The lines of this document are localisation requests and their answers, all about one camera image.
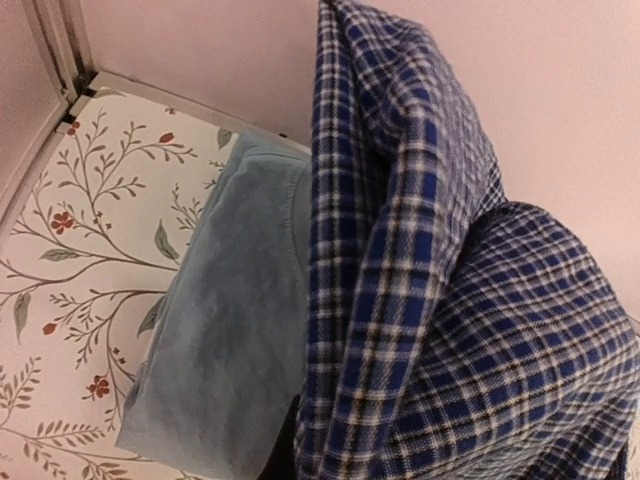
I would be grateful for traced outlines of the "light blue t-shirt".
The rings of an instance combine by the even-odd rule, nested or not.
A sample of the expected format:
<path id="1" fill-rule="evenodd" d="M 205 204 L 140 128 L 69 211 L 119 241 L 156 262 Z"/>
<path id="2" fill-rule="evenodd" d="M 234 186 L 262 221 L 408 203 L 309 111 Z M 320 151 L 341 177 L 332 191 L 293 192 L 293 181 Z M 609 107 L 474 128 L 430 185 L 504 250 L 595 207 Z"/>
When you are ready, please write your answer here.
<path id="1" fill-rule="evenodd" d="M 265 467 L 304 377 L 311 161 L 241 133 L 168 291 L 119 448 L 214 479 Z"/>

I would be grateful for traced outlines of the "blue checkered shirt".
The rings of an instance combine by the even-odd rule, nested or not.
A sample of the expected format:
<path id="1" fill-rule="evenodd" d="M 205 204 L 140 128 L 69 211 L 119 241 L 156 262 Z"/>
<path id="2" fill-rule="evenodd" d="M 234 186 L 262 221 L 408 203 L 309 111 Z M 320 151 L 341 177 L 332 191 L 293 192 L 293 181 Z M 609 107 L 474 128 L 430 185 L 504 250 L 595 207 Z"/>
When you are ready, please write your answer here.
<path id="1" fill-rule="evenodd" d="M 301 479 L 621 479 L 632 323 L 421 25 L 318 10 Z"/>

